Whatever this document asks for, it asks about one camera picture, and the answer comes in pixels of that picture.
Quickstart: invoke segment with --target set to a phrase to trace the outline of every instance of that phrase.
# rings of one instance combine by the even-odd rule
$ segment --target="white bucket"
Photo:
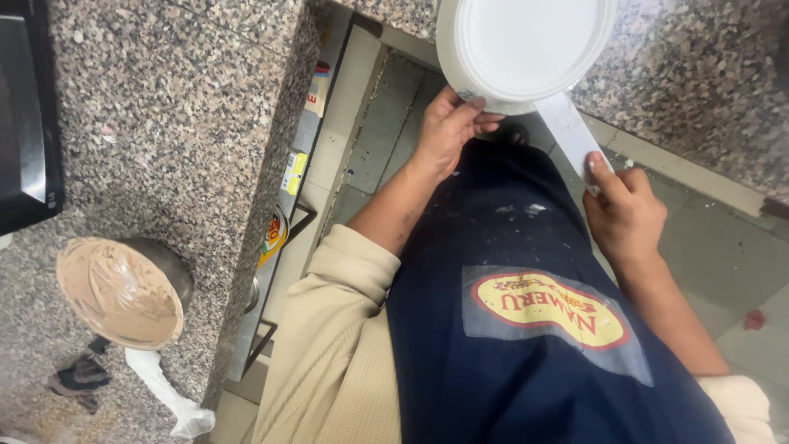
[[[615,21],[616,0],[443,0],[436,48],[461,98],[519,115],[583,77]]]

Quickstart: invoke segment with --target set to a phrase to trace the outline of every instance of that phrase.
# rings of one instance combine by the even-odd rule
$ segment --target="granite countertop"
[[[335,0],[428,42],[439,0]],[[48,0],[67,202],[0,250],[0,431],[41,442],[170,442],[174,418],[125,365],[89,416],[44,389],[92,333],[54,277],[68,239],[144,236],[196,294],[165,375],[219,401],[256,255],[312,76],[319,0]],[[789,204],[789,102],[773,86],[783,0],[620,0],[574,90],[585,112]],[[117,139],[101,137],[107,125]]]
[[[0,250],[0,431],[170,442],[174,417],[118,347],[100,358],[113,381],[95,416],[44,389],[92,338],[58,290],[55,256],[97,235],[156,239],[183,258],[196,291],[162,366],[215,409],[325,12],[302,0],[48,4],[67,202]]]
[[[338,0],[429,43],[440,0]],[[774,85],[783,0],[619,0],[584,112],[789,205],[789,100]]]

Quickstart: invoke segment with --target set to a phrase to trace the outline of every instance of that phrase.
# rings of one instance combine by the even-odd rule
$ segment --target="beige sweater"
[[[288,302],[253,442],[397,444],[400,411],[386,308],[400,261],[335,225]],[[743,376],[699,378],[738,443],[775,442],[767,397]]]

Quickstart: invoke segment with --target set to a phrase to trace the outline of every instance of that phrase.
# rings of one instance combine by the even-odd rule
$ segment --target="grey floor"
[[[333,224],[346,223],[406,162],[424,109],[444,84],[439,74],[390,55],[324,232]],[[529,128],[532,145],[554,160],[580,206],[583,185],[540,116],[509,119]],[[617,169],[625,167],[626,159],[610,151],[606,154]],[[789,435],[789,358],[776,358],[789,355],[783,346],[789,334],[789,224],[747,216],[647,172],[655,195],[668,208],[660,252],[677,284],[735,371],[753,377],[768,394],[774,430]],[[602,254],[596,251],[596,256],[610,273]],[[760,307],[767,326],[760,332],[744,332],[742,318]]]

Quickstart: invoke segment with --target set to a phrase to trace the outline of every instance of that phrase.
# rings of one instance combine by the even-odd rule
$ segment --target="person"
[[[548,155],[472,138],[502,118],[483,108],[444,88],[408,162],[318,246],[254,442],[774,442],[658,252],[643,170],[589,154],[617,287]]]

